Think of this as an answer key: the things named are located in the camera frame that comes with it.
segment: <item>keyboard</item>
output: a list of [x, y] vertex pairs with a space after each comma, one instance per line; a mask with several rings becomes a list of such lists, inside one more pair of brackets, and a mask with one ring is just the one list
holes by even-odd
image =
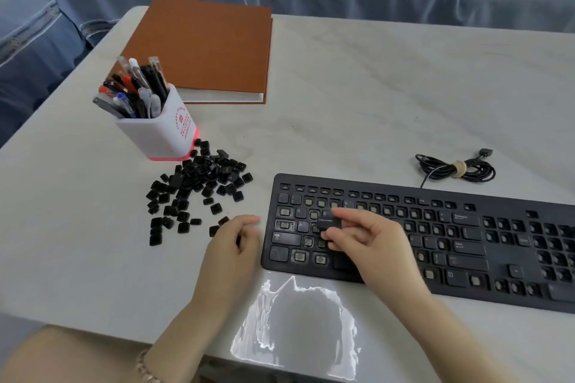
[[332, 206], [401, 224], [432, 293], [575, 314], [575, 206], [277, 174], [262, 266], [362, 282], [320, 238]]

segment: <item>coiled black cable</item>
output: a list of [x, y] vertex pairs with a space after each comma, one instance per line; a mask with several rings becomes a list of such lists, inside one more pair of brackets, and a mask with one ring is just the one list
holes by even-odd
[[[475, 183], [485, 183], [495, 179], [495, 168], [490, 163], [483, 161], [483, 158], [491, 156], [492, 153], [493, 150], [482, 148], [479, 150], [478, 157], [464, 161], [467, 171], [461, 178]], [[457, 173], [456, 166], [451, 163], [425, 155], [415, 155], [415, 158], [419, 161], [419, 166], [426, 174], [420, 188], [423, 188], [427, 179], [441, 180]]]

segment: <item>white pen holder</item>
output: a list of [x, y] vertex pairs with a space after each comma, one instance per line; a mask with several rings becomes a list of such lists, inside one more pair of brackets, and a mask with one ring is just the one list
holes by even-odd
[[198, 128], [176, 87], [156, 118], [117, 118], [116, 125], [152, 161], [183, 161], [190, 157]]

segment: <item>white marble table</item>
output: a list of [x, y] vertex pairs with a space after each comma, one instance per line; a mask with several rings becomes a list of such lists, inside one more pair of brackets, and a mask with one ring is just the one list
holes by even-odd
[[[0, 312], [153, 342], [190, 299], [215, 224], [147, 244], [146, 160], [91, 103], [132, 9], [0, 150]], [[575, 35], [275, 16], [266, 105], [197, 105], [200, 137], [255, 181], [224, 213], [267, 215], [276, 173], [405, 186], [413, 156], [494, 149], [492, 183], [428, 188], [575, 203]], [[575, 376], [575, 315], [442, 297], [521, 381]], [[437, 381], [363, 285], [258, 271], [209, 354], [357, 382]]]

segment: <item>forearm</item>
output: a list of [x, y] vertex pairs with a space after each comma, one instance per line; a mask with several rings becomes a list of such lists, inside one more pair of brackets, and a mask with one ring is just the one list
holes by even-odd
[[[165, 383], [189, 383], [225, 320], [223, 312], [208, 313], [192, 301], [150, 348], [144, 358], [146, 368]], [[128, 381], [140, 383], [135, 368]]]
[[431, 294], [391, 310], [421, 345], [443, 383], [515, 381], [462, 321]]

